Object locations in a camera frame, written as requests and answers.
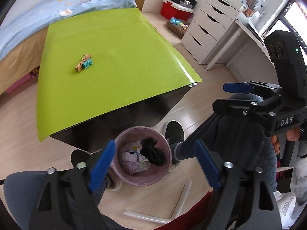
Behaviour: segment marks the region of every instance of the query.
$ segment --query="blue bedsheet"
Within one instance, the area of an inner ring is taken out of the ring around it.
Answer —
[[[0,30],[0,61],[18,44],[50,24],[91,11],[132,7],[136,7],[135,0],[92,0],[86,3],[81,3],[81,0],[46,0]],[[66,9],[73,13],[61,16],[60,13]]]

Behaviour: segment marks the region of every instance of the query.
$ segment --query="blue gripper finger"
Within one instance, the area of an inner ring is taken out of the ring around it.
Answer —
[[[249,94],[253,88],[248,83],[225,83],[223,90],[227,93]]]
[[[107,147],[101,152],[100,158],[90,173],[89,190],[93,193],[102,186],[108,168],[115,155],[115,142],[109,141]]]
[[[220,183],[220,169],[211,158],[210,151],[207,146],[200,140],[194,142],[193,148],[196,153],[199,164],[211,187],[219,189],[222,185]]]

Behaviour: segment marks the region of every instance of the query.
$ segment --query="window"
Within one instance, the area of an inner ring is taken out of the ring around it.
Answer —
[[[307,66],[307,20],[300,10],[299,6],[290,0],[289,3],[283,8],[277,18],[265,31],[267,35],[271,34],[275,30],[291,31],[294,32],[299,43],[300,49],[303,54],[305,65]]]

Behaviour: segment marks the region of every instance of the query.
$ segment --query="black table base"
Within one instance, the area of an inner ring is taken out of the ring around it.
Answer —
[[[103,148],[109,140],[133,126],[153,127],[182,99],[190,86],[136,102],[71,128],[59,131],[51,137],[82,150],[94,152]]]

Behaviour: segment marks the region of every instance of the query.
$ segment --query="glossy green tabletop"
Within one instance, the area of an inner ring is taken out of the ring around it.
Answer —
[[[84,54],[93,65],[80,73]],[[136,8],[77,15],[48,28],[37,94],[39,140],[202,80]]]

